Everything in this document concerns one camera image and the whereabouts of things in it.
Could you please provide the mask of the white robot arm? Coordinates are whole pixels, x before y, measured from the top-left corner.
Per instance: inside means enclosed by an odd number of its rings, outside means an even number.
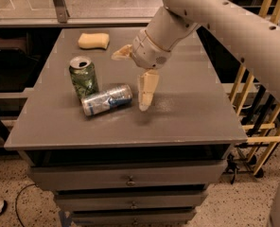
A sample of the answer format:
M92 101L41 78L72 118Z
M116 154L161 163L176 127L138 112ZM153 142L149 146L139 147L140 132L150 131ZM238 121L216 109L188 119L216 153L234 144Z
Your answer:
M113 53L145 70L138 77L138 105L145 111L175 45L204 26L280 102L280 26L228 0L163 0L132 44Z

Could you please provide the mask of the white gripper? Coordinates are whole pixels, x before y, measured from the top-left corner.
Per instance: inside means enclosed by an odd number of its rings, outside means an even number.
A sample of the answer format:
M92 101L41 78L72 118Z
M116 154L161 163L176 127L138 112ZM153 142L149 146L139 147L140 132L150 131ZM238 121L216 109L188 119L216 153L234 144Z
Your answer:
M162 68L170 56L170 52L153 43L144 29L138 32L132 45L126 44L112 54L112 59L115 61L132 58L138 67L149 69L137 80L138 104L142 112L150 107L158 86L159 73L154 69Z

